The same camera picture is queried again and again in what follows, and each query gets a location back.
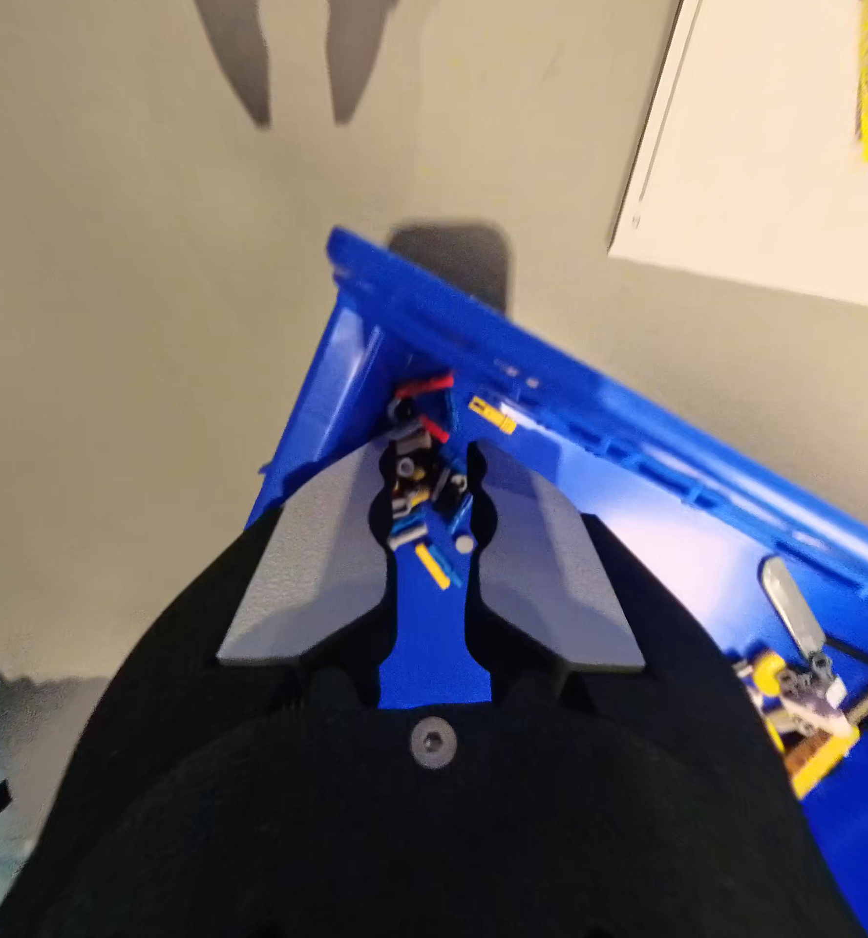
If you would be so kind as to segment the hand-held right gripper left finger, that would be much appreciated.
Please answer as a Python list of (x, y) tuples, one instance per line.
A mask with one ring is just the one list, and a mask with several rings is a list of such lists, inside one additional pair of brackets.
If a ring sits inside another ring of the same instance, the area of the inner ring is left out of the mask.
[(388, 558), (370, 525), (386, 444), (370, 440), (287, 499), (217, 663), (296, 664), (349, 641), (378, 660), (391, 647)]

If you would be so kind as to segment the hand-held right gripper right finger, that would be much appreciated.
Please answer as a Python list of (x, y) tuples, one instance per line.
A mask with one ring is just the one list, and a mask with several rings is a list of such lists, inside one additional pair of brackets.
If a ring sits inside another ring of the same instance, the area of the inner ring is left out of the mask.
[(466, 638), (491, 674), (640, 674), (646, 663), (578, 507), (493, 442), (475, 445)]

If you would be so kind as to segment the cluster of small lego pieces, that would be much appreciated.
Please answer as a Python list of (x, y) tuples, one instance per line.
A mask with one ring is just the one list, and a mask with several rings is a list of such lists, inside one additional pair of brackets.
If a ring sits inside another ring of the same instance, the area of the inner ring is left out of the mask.
[(465, 589), (468, 558), (477, 546), (470, 433), (486, 428), (507, 437), (518, 422), (446, 369), (401, 381), (386, 416), (392, 470), (388, 548), (413, 555), (440, 590)]

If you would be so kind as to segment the blue plastic bin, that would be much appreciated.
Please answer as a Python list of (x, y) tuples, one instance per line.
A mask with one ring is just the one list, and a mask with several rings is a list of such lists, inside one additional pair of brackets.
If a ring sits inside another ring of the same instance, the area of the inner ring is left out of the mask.
[[(465, 288), (346, 229), (326, 253), (334, 310), (249, 523), (381, 427), (398, 384), (451, 371), (426, 403), (449, 446), (500, 445), (596, 515), (726, 652), (800, 651), (760, 568), (780, 557), (852, 695), (868, 691), (868, 527), (501, 317)], [(815, 837), (868, 932), (866, 742), (806, 801)]]

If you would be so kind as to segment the pile of loose lego pieces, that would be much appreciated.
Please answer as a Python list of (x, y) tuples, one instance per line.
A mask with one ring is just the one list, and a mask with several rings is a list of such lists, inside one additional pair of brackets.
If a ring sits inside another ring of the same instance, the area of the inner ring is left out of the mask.
[(784, 560), (766, 558), (759, 582), (801, 662), (762, 648), (733, 670), (781, 757), (798, 801), (832, 775), (868, 729), (868, 686), (853, 698), (837, 674), (828, 639)]

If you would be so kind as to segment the lego instruction booklet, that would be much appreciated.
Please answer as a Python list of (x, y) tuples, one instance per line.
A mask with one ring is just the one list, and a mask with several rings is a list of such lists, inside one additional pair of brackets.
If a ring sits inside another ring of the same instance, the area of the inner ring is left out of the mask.
[(608, 252), (868, 307), (868, 2), (681, 2)]

